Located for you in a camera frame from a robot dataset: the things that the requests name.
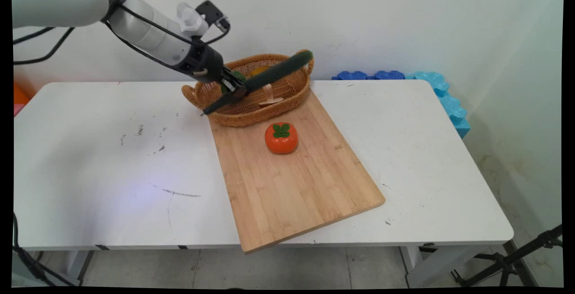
black cable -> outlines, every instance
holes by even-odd
[[[109,30],[110,30],[119,40],[121,40],[121,42],[124,42],[124,44],[126,44],[128,47],[132,48],[133,50],[135,50],[136,52],[138,52],[138,53],[141,54],[142,56],[144,56],[144,57],[146,57],[146,58],[148,58],[148,59],[154,60],[155,62],[157,62],[157,63],[160,64],[160,65],[164,65],[164,66],[166,66],[166,67],[172,69],[172,66],[166,64],[165,62],[163,62],[163,61],[161,61],[161,60],[158,60],[158,59],[156,59],[156,58],[150,56],[149,54],[147,54],[147,53],[141,51],[140,49],[136,48],[135,46],[133,46],[133,44],[131,44],[131,43],[127,42],[126,40],[124,40],[121,36],[118,36],[118,35],[114,32],[114,30],[111,28],[111,25],[110,25],[109,23],[106,22],[106,23],[104,23],[104,24],[106,24],[106,26],[109,28]]]
[[[42,265],[41,263],[39,263],[40,267],[42,267],[42,269],[44,269],[44,271],[46,271],[48,274],[51,274],[53,277],[57,278],[58,280],[60,280],[61,282],[63,282],[64,284],[68,285],[68,286],[75,286],[74,284],[70,283],[69,281],[67,281],[64,277],[60,276],[59,274],[53,272],[51,269],[49,269],[48,267],[46,267],[45,265]]]
[[[27,36],[23,36],[22,38],[18,38],[18,39],[16,39],[16,40],[12,40],[12,46],[13,46],[13,45],[17,45],[17,44],[19,44],[20,42],[24,42],[24,41],[26,41],[26,40],[29,40],[29,39],[31,39],[31,38],[36,38],[37,36],[41,36],[42,34],[44,34],[44,33],[48,32],[48,31],[52,30],[53,28],[54,28],[54,27],[43,28],[43,29],[40,30],[40,31],[34,32],[34,33],[29,34],[29,35],[27,35]]]
[[[167,30],[166,28],[160,27],[159,25],[157,25],[157,24],[154,23],[153,21],[150,21],[150,20],[146,19],[145,17],[139,15],[138,13],[135,13],[135,12],[132,11],[131,9],[128,9],[128,8],[127,8],[125,5],[123,5],[123,4],[120,4],[119,7],[120,7],[121,9],[123,9],[124,11],[126,11],[127,13],[130,13],[131,15],[135,16],[136,18],[138,18],[138,19],[140,19],[140,20],[142,20],[142,21],[148,23],[149,25],[151,25],[151,26],[153,26],[153,27],[155,27],[155,28],[157,28],[157,29],[160,29],[160,30],[164,31],[165,33],[169,34],[170,36],[173,36],[174,38],[177,38],[178,40],[181,40],[181,41],[183,41],[183,42],[186,42],[187,44],[190,44],[190,45],[196,46],[196,47],[204,47],[204,46],[207,46],[207,45],[209,45],[209,44],[211,44],[211,43],[213,43],[213,42],[216,42],[216,41],[220,40],[221,38],[225,37],[226,34],[228,34],[228,32],[230,32],[230,27],[229,27],[229,28],[227,28],[227,30],[226,30],[224,33],[220,34],[220,35],[217,36],[216,38],[214,38],[214,39],[212,39],[212,40],[210,40],[210,41],[203,42],[203,43],[199,44],[199,43],[197,43],[197,42],[195,42],[195,41],[190,41],[190,40],[187,40],[187,39],[185,39],[185,38],[182,38],[181,36],[178,36],[178,35],[175,34],[174,32],[172,32],[172,31],[170,31],[170,30]]]
[[[50,52],[43,57],[40,58],[36,58],[36,59],[30,59],[30,60],[23,60],[23,61],[14,61],[14,65],[27,65],[27,64],[35,64],[37,62],[41,62],[44,60],[47,60],[48,58],[50,58],[55,52],[56,50],[58,50],[58,48],[60,48],[60,46],[63,44],[64,40],[66,40],[66,38],[68,38],[68,36],[70,35],[70,33],[72,33],[72,30],[74,30],[74,27],[69,28],[64,35],[62,36],[62,38],[60,38],[60,40],[58,40],[58,42],[56,42],[56,45],[54,46],[54,48],[52,48],[52,50],[50,50]]]
[[[16,212],[12,212],[14,218],[13,218],[13,226],[14,226],[14,245],[12,245],[12,249],[16,248],[20,248],[20,245],[18,244],[18,219],[16,218]]]
[[[12,245],[12,250],[18,254],[18,257],[20,258],[20,260],[22,261],[24,266],[26,266],[28,268],[30,273],[35,278],[38,278],[39,280],[45,282],[49,286],[56,286],[56,284],[51,282],[46,277],[46,275],[44,274],[44,271],[51,274],[53,277],[57,278],[58,280],[60,280],[61,282],[63,282],[64,284],[66,284],[68,286],[75,286],[74,284],[70,283],[65,278],[60,276],[59,274],[57,274],[57,273],[53,272],[51,269],[47,268],[45,265],[42,265],[41,263],[39,263],[39,261],[37,261],[37,259],[34,259],[32,256],[30,256],[30,254],[28,252],[26,252],[24,249],[22,249],[20,247],[20,245],[18,244],[18,219],[16,218],[16,212],[12,212],[12,214],[13,214],[12,225],[14,227],[14,238],[13,238],[14,245]]]

orange object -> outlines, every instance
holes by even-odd
[[[273,153],[290,153],[297,147],[297,131],[287,122],[274,123],[265,131],[265,145]]]
[[[254,69],[254,70],[250,73],[250,77],[254,77],[254,76],[257,75],[257,74],[261,74],[261,73],[263,73],[264,71],[267,71],[267,69],[269,69],[269,67],[271,67],[271,66],[260,66],[260,67],[257,67],[256,69]]]
[[[14,83],[14,104],[26,105],[28,102],[30,102],[30,99],[23,93],[20,86]]]

gray floor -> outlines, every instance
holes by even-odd
[[[501,245],[485,251],[492,252],[505,254]],[[59,251],[46,252],[41,261],[58,269],[61,255]],[[472,259],[457,270],[466,278],[490,264]],[[499,275],[496,275],[478,286],[498,284]],[[239,248],[94,251],[82,286],[254,290],[407,288],[398,247],[276,247],[251,255],[244,255]],[[511,275],[509,286],[522,286],[519,277]],[[458,285],[446,274],[430,287]]]

blue foam block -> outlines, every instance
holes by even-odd
[[[374,79],[405,79],[405,76],[398,71],[378,71],[374,75]]]
[[[447,91],[449,89],[449,84],[444,81],[443,75],[435,72],[426,73],[418,71],[413,75],[409,75],[408,79],[422,79],[427,81],[431,87],[433,87],[435,95],[437,95],[441,105],[445,112],[447,112],[451,123],[453,123],[453,126],[456,128],[460,137],[463,138],[467,132],[469,132],[471,126],[465,119],[467,111],[461,107],[460,100],[449,94]]]
[[[456,127],[457,133],[460,135],[462,139],[467,134],[467,132],[471,130],[471,126],[469,125],[466,119],[462,119],[460,123],[454,124],[454,126]]]
[[[439,98],[439,101],[441,102],[441,105],[443,105],[445,112],[447,112],[447,115],[454,125],[459,124],[462,120],[465,119],[467,111],[461,107],[460,100],[452,97],[446,91],[445,95]]]
[[[422,79],[427,81],[431,87],[433,87],[433,91],[435,91],[435,95],[438,97],[444,97],[445,93],[449,89],[449,84],[444,81],[443,75],[436,72],[423,72],[418,71],[413,75],[413,79]]]
[[[331,80],[361,80],[367,79],[367,74],[363,71],[354,71],[350,73],[349,71],[342,71],[336,77],[331,77]]]

light blue foam block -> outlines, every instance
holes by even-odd
[[[431,87],[433,87],[433,91],[438,97],[443,97],[449,89],[449,84],[444,81],[443,75],[433,71],[430,71],[429,73],[418,71],[413,75],[413,79],[422,79],[427,81]]]
[[[453,126],[456,128],[460,137],[463,138],[467,132],[469,132],[471,126],[465,119],[467,111],[461,107],[460,100],[449,94],[447,91],[449,89],[449,84],[444,81],[443,75],[435,72],[426,73],[418,71],[413,75],[409,75],[409,79],[422,79],[427,81],[433,88],[435,95],[437,95],[445,112],[447,112],[447,116],[449,116],[451,123],[453,123]]]

